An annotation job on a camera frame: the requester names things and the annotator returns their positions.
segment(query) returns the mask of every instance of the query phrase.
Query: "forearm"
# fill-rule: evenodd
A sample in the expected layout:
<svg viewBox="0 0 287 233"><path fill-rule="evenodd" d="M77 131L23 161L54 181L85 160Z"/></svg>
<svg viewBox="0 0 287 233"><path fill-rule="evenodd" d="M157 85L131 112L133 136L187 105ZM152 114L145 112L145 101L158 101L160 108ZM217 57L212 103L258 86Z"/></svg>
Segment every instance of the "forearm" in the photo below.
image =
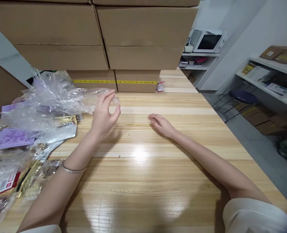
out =
<svg viewBox="0 0 287 233"><path fill-rule="evenodd" d="M256 185L228 161L180 132L177 132L173 139L228 190L231 198L243 196L269 203Z"/></svg>
<svg viewBox="0 0 287 233"><path fill-rule="evenodd" d="M64 166L70 170L84 169L98 144L99 140L88 132L64 161ZM31 205L18 232L50 224L59 224L82 174L69 173L59 168Z"/></svg>

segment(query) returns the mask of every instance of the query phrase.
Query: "bar stool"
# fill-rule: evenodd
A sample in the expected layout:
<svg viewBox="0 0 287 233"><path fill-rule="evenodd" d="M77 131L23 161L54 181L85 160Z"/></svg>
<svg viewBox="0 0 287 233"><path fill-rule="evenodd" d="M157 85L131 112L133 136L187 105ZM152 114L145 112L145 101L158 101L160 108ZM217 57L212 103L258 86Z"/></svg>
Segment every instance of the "bar stool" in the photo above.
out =
<svg viewBox="0 0 287 233"><path fill-rule="evenodd" d="M234 117L236 117L237 115L240 114L240 113L238 113L238 114L234 115L234 116L231 117L231 118L229 118L229 117L227 116L227 112L229 112L230 110L232 110L232 109L235 107L236 104L238 104L238 103L243 103L243 104L248 104L248 105L257 105L257 104L260 103L259 100L258 100L258 98L257 98L256 96L254 96L253 94L251 94L251 93L249 93L249 92L247 92L247 91L243 91L243 90L231 90L231 91L228 92L228 94L221 94L221 95L223 95L223 97L225 97L225 96L230 97L230 99L229 99L227 102L225 102L225 103L224 103L222 106L220 106L219 108L215 109L216 112L218 111L218 112L220 112L221 114L223 114L223 115L225 116L225 119L226 119L225 123L228 123L229 120L233 119ZM213 107L215 104L217 104L219 101L222 101L223 97L222 97L221 99L219 99L216 103L214 103L214 104L212 105L212 107ZM231 105L231 104L229 103L231 100L234 100L236 103L234 103L233 105ZM230 109L227 110L225 113L223 113L223 112L221 112L219 109L221 109L221 108L222 108L224 105L226 105L226 104L231 105L232 108L230 108Z"/></svg>

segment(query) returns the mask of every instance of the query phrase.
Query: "white sleeve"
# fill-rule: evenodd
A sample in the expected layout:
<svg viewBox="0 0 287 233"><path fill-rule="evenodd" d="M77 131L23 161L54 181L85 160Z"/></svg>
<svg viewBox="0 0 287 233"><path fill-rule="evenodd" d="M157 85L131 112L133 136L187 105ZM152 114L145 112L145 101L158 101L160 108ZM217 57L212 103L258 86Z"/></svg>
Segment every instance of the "white sleeve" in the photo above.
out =
<svg viewBox="0 0 287 233"><path fill-rule="evenodd" d="M58 225L47 225L22 231L21 233L62 233Z"/></svg>
<svg viewBox="0 0 287 233"><path fill-rule="evenodd" d="M223 211L226 233L287 232L287 215L278 207L249 198L231 199Z"/></svg>

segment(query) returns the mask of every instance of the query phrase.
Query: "wooden table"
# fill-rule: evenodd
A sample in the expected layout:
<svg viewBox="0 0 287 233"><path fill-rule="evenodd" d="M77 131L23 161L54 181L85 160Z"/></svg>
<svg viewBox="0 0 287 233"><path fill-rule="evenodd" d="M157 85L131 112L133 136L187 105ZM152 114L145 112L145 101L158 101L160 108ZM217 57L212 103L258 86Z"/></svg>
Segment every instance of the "wooden table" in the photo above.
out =
<svg viewBox="0 0 287 233"><path fill-rule="evenodd" d="M149 125L165 116L179 131L228 160L287 213L287 200L180 70L162 71L163 93L118 93L122 114L84 174L66 215L68 232L222 232L227 195L183 148ZM50 159L68 156L90 129ZM28 207L16 200L0 232L15 232Z"/></svg>

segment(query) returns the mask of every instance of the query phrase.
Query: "yellow measuring tape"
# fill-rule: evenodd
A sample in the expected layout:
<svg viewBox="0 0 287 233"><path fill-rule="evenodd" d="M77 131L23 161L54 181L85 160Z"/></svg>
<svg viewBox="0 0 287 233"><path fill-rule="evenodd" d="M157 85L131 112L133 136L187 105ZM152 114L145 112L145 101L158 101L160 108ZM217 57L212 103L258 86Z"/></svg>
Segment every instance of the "yellow measuring tape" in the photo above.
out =
<svg viewBox="0 0 287 233"><path fill-rule="evenodd" d="M115 80L73 80L74 83L115 83Z"/></svg>
<svg viewBox="0 0 287 233"><path fill-rule="evenodd" d="M73 80L74 83L126 83L126 84L157 84L157 81L129 81L129 80Z"/></svg>
<svg viewBox="0 0 287 233"><path fill-rule="evenodd" d="M157 84L157 81L129 81L129 80L118 80L117 83L127 84Z"/></svg>

